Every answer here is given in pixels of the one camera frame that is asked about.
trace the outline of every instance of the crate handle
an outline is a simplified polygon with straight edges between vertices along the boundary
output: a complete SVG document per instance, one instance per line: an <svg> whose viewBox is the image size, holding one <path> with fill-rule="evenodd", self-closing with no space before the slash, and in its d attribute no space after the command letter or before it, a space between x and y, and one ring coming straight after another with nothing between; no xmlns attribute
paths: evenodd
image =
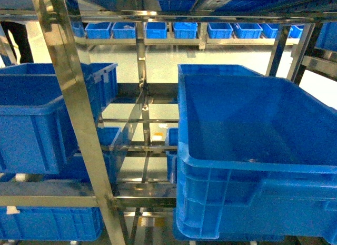
<svg viewBox="0 0 337 245"><path fill-rule="evenodd" d="M337 182L263 179L257 194L265 197L297 200L336 200Z"/></svg>

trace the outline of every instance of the metal shelf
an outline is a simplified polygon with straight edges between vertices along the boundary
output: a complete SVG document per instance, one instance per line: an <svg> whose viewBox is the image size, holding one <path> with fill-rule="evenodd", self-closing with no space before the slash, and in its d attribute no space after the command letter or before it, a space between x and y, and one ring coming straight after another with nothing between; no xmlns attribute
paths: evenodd
<svg viewBox="0 0 337 245"><path fill-rule="evenodd" d="M322 28L322 21L336 21L336 12L233 12L223 13L198 10L191 12L161 12L149 10L144 0L133 0L134 8L114 11L83 11L77 0L33 0L32 9L0 10L2 20L39 20L49 54L60 83L63 97L71 117L72 125L80 146L91 184L78 183L2 183L0 186L0 205L57 206L57 207L99 207L112 244L129 244L134 241L136 225L128 235L125 215L133 215L137 224L142 215L140 208L171 208L175 206L175 185L168 183L146 183L148 158L167 149L153 145L150 139L150 123L158 123L149 117L148 104L176 102L177 84L148 84L146 76L146 45L198 45L205 49L207 45L273 45L267 76L276 76L277 68L286 45L297 44L288 79L299 84L306 69L318 72L336 80L337 55L333 52L315 50L314 45ZM72 23L84 21L136 22L135 40L86 40L74 37ZM147 40L144 38L145 22L200 22L199 39L176 40L172 36L166 40ZM257 40L212 40L206 32L206 22L258 22L283 23L275 40L261 38ZM300 40L288 39L291 24L307 23ZM123 127L130 139L138 123L143 124L144 143L136 146L117 146L115 154L128 151L137 156L146 157L141 183L119 183L111 185L105 168L102 149L98 141L96 124L91 114L84 72L81 64L90 65L88 45L115 44L136 45L138 83L120 84L118 97L114 103L134 103L130 117ZM15 63L8 41L0 29L0 54L7 65ZM125 208L135 207L133 213L123 213Z"/></svg>
<svg viewBox="0 0 337 245"><path fill-rule="evenodd" d="M176 45L176 46L201 46L204 42L206 46L214 45L223 45L223 46L272 46L275 43L274 38L209 38L208 34L206 35L206 40L203 41L201 38L195 39L179 39L174 38L174 35L171 33L167 34L169 38L146 38L144 43L146 46L160 46L160 45ZM299 43L299 38L290 38L286 41L286 45L291 46ZM88 46L96 45L126 45L126 46L135 46L136 40L131 38L126 39L86 39L85 44Z"/></svg>

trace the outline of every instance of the person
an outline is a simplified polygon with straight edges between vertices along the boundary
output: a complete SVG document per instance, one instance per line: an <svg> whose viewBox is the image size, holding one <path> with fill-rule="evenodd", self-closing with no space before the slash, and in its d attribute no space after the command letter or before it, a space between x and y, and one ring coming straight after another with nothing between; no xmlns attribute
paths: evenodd
<svg viewBox="0 0 337 245"><path fill-rule="evenodd" d="M33 63L34 62L33 54L31 50L31 46L29 45L26 26L24 24L19 24L16 22L7 22L7 21L1 22L1 26L8 39L9 45L11 46L15 59L17 59L17 55L15 53L13 43L9 37L8 31L12 33L14 41L19 48L19 52L21 55L20 63L29 63L29 62Z"/></svg>

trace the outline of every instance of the floor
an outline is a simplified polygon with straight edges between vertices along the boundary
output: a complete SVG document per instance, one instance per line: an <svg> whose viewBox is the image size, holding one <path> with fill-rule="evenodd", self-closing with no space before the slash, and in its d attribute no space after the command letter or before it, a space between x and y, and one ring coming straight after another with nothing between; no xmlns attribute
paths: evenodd
<svg viewBox="0 0 337 245"><path fill-rule="evenodd" d="M34 61L36 63L50 63L49 57L41 29L37 22L30 22L27 25L29 40L32 47ZM290 68L292 58L291 47L287 47L283 57L278 77L286 77ZM177 83L177 64L242 64L261 74L265 74L271 47L260 46L221 46L207 47L204 51L199 51L197 47L185 46L149 46L146 49L146 69L147 78L150 83ZM137 63L136 49L132 46L96 46L90 48L92 62L116 62L117 78L119 83L137 83ZM311 93L317 99L328 106L337 109L337 82L333 82L311 72L306 72L300 85L303 89ZM104 117L128 118L133 105L110 105L103 113ZM151 104L151 119L178 119L177 105L173 104ZM114 126L123 126L123 123L114 123ZM163 133L164 140L166 128L177 126L176 124L152 124L151 136L155 133ZM142 125L136 129L133 141L142 141ZM119 179L140 178L142 176L144 160L141 158L126 158L122 167ZM159 180L166 179L166 159L151 158L148 167L148 178ZM133 218L126 218L129 228L132 226ZM153 239L148 236L146 227L139 227L136 244L188 244L188 242L178 242L172 237L172 218L165 218L165 225L153 228ZM66 242L33 242L25 241L21 244L68 244ZM109 244L106 233L93 243L83 244Z"/></svg>

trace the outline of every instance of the plastic crate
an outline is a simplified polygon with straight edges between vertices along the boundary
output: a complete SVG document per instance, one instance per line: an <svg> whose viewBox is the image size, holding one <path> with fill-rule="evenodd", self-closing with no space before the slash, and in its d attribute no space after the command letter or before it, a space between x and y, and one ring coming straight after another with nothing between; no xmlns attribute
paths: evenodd
<svg viewBox="0 0 337 245"><path fill-rule="evenodd" d="M210 38L231 38L233 32L228 23L209 23L207 30Z"/></svg>
<svg viewBox="0 0 337 245"><path fill-rule="evenodd" d="M286 79L195 74L190 65L179 66L179 100L177 226L185 236L337 244L336 110Z"/></svg>
<svg viewBox="0 0 337 245"><path fill-rule="evenodd" d="M177 146L178 145L178 128L167 129L166 146ZM167 180L170 183L177 183L177 151L167 151Z"/></svg>
<svg viewBox="0 0 337 245"><path fill-rule="evenodd" d="M136 38L135 23L117 22L112 26L114 38Z"/></svg>
<svg viewBox="0 0 337 245"><path fill-rule="evenodd" d="M0 239L94 241L103 230L99 208L17 209L19 214L6 214L6 207L0 207Z"/></svg>
<svg viewBox="0 0 337 245"><path fill-rule="evenodd" d="M77 140L52 64L0 70L0 172L56 174Z"/></svg>
<svg viewBox="0 0 337 245"><path fill-rule="evenodd" d="M293 25L290 28L289 37L300 38L303 33L304 25Z"/></svg>
<svg viewBox="0 0 337 245"><path fill-rule="evenodd" d="M149 22L146 25L146 38L167 38L167 26L162 22Z"/></svg>
<svg viewBox="0 0 337 245"><path fill-rule="evenodd" d="M103 128L98 129L98 138L102 145L114 145L119 134L121 133L121 128ZM111 152L103 153L105 166L109 176L110 183L116 183L117 174L119 172L116 167L116 156ZM45 180L50 179L76 179L83 183L89 183L89 175L86 170L83 157L80 153L74 154L74 156L69 160L68 164L64 167L62 172L57 175L45 175Z"/></svg>
<svg viewBox="0 0 337 245"><path fill-rule="evenodd" d="M110 38L112 25L112 22L89 23L85 30L88 38Z"/></svg>
<svg viewBox="0 0 337 245"><path fill-rule="evenodd" d="M265 11L275 7L285 7L303 0L231 0L216 11L218 12L253 12Z"/></svg>
<svg viewBox="0 0 337 245"><path fill-rule="evenodd" d="M279 24L260 24L262 32L267 38L276 38L279 30Z"/></svg>
<svg viewBox="0 0 337 245"><path fill-rule="evenodd" d="M100 95L102 111L117 96L117 63L93 63L94 79Z"/></svg>
<svg viewBox="0 0 337 245"><path fill-rule="evenodd" d="M157 0L162 11L189 11L196 0Z"/></svg>
<svg viewBox="0 0 337 245"><path fill-rule="evenodd" d="M193 239L182 234L176 224L176 209L173 210L173 236L179 241L210 241L209 239ZM249 234L249 233L220 233L219 238L212 241L283 241L284 236L273 236L265 234Z"/></svg>
<svg viewBox="0 0 337 245"><path fill-rule="evenodd" d="M337 51L337 23L325 23L317 39L316 47Z"/></svg>
<svg viewBox="0 0 337 245"><path fill-rule="evenodd" d="M175 38L196 38L197 23L174 23L174 37Z"/></svg>
<svg viewBox="0 0 337 245"><path fill-rule="evenodd" d="M262 32L261 26L253 23L236 23L232 27L238 38L260 38Z"/></svg>

